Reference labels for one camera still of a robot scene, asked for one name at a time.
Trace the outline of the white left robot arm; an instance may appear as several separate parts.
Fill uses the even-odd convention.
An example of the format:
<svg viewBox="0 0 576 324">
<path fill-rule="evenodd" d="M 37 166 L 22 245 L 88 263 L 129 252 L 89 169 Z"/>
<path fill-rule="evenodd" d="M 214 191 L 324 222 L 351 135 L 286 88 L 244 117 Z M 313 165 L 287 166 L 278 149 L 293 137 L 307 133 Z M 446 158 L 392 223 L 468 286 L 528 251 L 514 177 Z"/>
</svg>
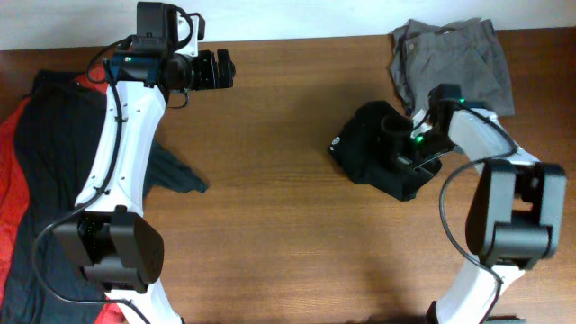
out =
<svg viewBox="0 0 576 324">
<path fill-rule="evenodd" d="M 200 50 L 205 20 L 174 4 L 140 2 L 137 31 L 103 60 L 108 85 L 94 163 L 75 208 L 48 226 L 79 276 L 129 323 L 181 323 L 160 275 L 164 240 L 144 219 L 152 141 L 172 94 L 231 88 L 225 49 Z"/>
</svg>

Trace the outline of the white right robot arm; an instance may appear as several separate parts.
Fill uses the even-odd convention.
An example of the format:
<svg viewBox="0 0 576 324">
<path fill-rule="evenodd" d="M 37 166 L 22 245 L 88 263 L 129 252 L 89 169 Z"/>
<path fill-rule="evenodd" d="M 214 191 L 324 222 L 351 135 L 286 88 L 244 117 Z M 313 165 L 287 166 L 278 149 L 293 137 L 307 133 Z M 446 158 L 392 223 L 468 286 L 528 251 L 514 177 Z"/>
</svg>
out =
<svg viewBox="0 0 576 324">
<path fill-rule="evenodd" d="M 445 180 L 439 214 L 445 234 L 465 261 L 449 290 L 433 301 L 426 323 L 490 323 L 501 295 L 559 245 L 567 175 L 521 148 L 483 101 L 463 98 L 459 85 L 440 84 L 428 94 L 428 109 L 410 121 L 382 118 L 389 139 L 411 144 L 419 157 L 394 155 L 398 167 L 417 169 L 432 158 L 460 149 L 469 159 Z M 448 186 L 464 171 L 480 180 L 465 223 L 466 244 L 452 234 L 446 216 Z"/>
</svg>

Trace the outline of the black shorts with white logo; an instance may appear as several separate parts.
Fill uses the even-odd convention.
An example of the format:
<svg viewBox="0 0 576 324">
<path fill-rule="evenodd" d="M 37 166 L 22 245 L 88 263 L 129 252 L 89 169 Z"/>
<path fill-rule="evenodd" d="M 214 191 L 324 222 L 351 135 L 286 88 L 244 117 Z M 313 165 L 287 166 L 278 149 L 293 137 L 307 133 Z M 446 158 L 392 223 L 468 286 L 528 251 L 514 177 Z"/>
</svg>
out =
<svg viewBox="0 0 576 324">
<path fill-rule="evenodd" d="M 414 199 L 418 190 L 439 172 L 406 175 L 383 165 L 381 121 L 387 115 L 400 114 L 386 101 L 363 104 L 332 140 L 327 152 L 353 183 L 371 185 L 406 202 Z"/>
</svg>

